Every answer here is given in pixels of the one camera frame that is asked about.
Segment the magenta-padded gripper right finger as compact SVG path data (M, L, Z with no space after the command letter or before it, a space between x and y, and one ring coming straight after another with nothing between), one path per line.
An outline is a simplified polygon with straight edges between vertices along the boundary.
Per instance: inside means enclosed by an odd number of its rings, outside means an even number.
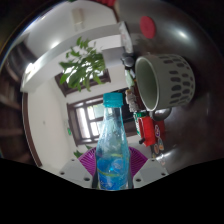
M129 188L140 188L168 175L167 170L156 159L148 159L133 147L129 151Z

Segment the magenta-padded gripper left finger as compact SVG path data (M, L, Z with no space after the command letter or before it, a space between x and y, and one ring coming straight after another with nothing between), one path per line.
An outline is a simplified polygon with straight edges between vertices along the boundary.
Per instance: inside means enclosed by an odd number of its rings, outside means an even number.
M84 188L97 188L96 148L91 148L79 158L70 159L59 171L59 176Z

